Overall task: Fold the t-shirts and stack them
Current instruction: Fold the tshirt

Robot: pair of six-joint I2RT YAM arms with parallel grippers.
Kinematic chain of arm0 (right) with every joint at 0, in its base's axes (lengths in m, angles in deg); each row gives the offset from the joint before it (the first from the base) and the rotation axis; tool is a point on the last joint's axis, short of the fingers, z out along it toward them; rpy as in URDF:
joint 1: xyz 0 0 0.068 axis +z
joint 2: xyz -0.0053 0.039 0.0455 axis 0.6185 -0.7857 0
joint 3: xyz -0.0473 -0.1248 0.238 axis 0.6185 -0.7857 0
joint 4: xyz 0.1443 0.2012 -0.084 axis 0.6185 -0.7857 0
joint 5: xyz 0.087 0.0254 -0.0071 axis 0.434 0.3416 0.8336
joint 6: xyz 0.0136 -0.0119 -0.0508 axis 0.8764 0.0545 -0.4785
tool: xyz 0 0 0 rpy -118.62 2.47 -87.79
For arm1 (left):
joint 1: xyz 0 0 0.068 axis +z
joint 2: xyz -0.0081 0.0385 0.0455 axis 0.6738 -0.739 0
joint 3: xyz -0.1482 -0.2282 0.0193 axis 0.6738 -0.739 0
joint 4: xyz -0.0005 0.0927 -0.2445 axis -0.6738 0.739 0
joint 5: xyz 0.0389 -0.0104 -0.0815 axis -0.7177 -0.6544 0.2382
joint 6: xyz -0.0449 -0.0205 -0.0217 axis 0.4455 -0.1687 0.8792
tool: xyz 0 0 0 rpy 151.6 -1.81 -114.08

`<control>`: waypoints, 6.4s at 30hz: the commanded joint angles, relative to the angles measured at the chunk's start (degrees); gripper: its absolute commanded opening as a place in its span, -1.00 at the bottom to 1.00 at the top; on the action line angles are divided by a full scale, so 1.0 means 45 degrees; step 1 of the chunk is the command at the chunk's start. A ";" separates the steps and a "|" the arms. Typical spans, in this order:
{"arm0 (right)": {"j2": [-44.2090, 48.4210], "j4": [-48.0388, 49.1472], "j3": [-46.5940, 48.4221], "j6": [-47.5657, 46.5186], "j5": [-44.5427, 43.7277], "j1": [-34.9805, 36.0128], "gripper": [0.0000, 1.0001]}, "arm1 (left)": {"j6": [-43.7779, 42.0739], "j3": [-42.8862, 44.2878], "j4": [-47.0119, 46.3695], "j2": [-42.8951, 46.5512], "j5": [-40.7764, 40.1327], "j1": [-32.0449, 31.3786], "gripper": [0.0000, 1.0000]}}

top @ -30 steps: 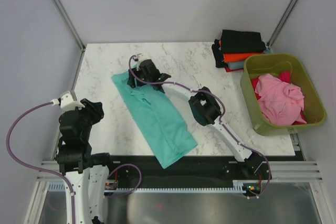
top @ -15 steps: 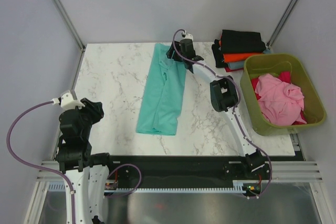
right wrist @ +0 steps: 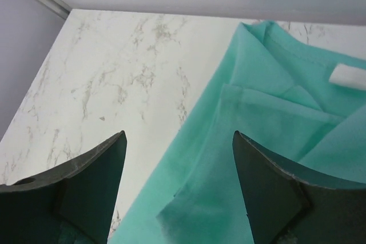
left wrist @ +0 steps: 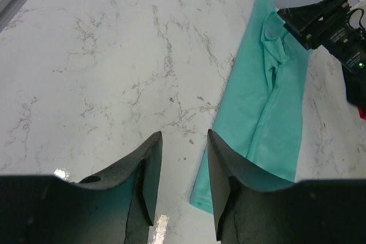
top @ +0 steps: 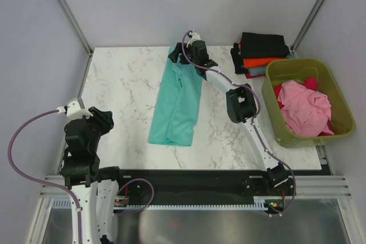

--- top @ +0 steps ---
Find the teal t shirt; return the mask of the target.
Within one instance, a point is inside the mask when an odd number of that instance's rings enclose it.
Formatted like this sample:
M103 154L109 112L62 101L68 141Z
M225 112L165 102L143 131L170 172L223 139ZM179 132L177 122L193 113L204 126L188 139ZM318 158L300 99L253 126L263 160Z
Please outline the teal t shirt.
M148 143L189 147L200 108L202 79L194 66L167 60Z

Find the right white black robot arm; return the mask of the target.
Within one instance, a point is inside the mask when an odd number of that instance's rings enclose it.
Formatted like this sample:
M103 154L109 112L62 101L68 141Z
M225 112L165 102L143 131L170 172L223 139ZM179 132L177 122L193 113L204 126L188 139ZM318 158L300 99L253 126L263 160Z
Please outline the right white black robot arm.
M261 130L257 119L260 100L251 86L236 84L225 75L219 65L209 58L206 44L202 40L177 43L168 58L174 63L194 66L199 77L215 85L225 94L229 119L238 124L244 132L257 157L260 169L266 172L261 184L263 190L270 195L278 191L295 195L294 173L289 165L274 154Z

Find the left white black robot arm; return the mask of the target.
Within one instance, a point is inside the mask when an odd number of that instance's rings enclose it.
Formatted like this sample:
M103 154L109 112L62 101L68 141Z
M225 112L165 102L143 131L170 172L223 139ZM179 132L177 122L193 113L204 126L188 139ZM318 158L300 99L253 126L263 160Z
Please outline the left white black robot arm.
M100 168L101 137L114 127L113 113L95 107L90 116L73 119L64 128L67 144L61 175L70 191L73 243L113 243L112 219L117 194L125 190L119 167Z

